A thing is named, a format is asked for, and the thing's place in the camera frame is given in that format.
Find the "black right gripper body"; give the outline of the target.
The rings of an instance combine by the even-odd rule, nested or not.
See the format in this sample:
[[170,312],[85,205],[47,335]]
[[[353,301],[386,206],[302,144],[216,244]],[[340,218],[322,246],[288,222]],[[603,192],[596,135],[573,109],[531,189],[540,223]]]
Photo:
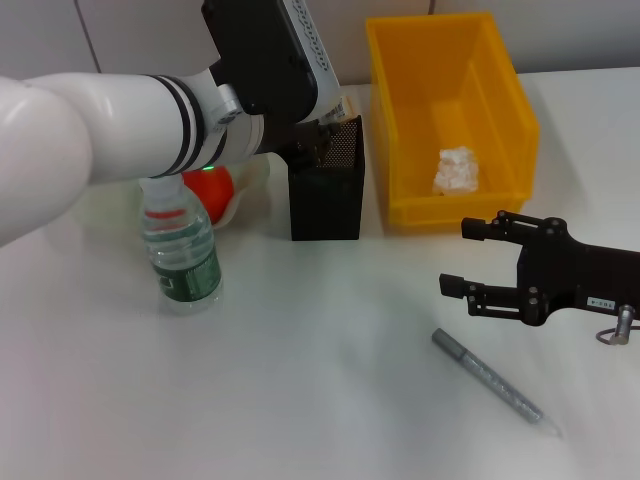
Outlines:
[[516,225],[521,321],[541,326],[554,312],[578,309],[617,317],[625,307],[639,318],[639,254],[575,240],[567,224],[548,218]]

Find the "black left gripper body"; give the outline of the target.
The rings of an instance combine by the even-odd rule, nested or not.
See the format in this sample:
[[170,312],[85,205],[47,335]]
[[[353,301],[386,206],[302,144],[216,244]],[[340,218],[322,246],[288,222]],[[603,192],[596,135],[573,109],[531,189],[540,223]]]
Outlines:
[[317,143],[318,121],[286,123],[266,117],[258,153],[274,153],[284,161],[291,161],[298,143]]

